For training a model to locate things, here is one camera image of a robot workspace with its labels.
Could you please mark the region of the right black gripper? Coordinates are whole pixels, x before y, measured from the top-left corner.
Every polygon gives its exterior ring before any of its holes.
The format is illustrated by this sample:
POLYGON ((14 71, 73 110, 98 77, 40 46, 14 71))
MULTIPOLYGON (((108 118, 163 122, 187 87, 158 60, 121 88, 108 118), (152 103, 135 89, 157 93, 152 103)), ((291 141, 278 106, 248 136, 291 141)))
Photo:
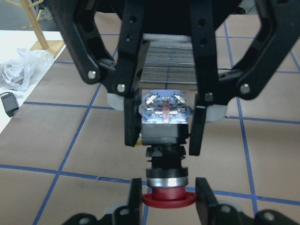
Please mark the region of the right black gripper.
MULTIPOLYGON (((149 34, 186 35, 191 33, 188 1, 145 0, 143 32, 149 34)), ((239 0, 213 0, 211 15, 214 29, 238 11, 239 0)), ((47 6, 60 32, 69 34, 70 28, 80 25, 93 31, 97 12, 124 17, 125 0, 48 0, 47 6)), ((300 2, 298 0, 258 0, 261 28, 259 37, 266 37, 274 28, 283 37, 300 36, 300 2)))

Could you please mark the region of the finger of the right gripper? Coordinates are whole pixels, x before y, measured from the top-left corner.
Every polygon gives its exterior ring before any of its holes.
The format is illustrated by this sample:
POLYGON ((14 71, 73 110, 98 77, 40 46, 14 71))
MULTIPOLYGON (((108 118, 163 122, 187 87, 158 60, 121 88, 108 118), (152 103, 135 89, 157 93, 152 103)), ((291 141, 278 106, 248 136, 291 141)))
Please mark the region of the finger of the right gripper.
POLYGON ((48 0, 47 5, 77 70, 87 84, 101 83, 123 100, 125 145, 134 147, 141 131, 138 75, 143 67, 143 0, 48 0), (118 60, 105 48, 95 23, 100 6, 120 13, 118 60))
POLYGON ((216 28, 225 16, 216 16, 213 1, 188 3, 197 94, 189 140, 189 154, 200 154, 205 123, 221 120, 234 97, 256 98, 300 36, 297 0, 257 0, 260 29, 243 58, 228 72, 217 69, 216 28))

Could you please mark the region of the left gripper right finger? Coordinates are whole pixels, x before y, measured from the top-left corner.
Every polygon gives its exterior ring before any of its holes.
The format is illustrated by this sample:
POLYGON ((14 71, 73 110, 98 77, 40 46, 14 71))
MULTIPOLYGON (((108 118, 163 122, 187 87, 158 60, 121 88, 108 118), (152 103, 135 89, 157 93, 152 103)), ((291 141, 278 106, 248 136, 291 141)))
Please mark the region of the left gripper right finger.
POLYGON ((202 225, 216 224, 218 201, 206 178, 195 179, 196 211, 202 225))

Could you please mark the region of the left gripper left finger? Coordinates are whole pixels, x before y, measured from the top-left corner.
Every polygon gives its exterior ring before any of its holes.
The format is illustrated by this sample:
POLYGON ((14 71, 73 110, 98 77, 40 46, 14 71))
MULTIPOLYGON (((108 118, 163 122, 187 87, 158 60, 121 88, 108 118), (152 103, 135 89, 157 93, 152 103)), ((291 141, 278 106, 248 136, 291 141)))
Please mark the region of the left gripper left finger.
POLYGON ((131 181, 126 215, 130 225, 141 225, 143 220, 143 202, 142 202, 142 179, 135 178, 131 181))

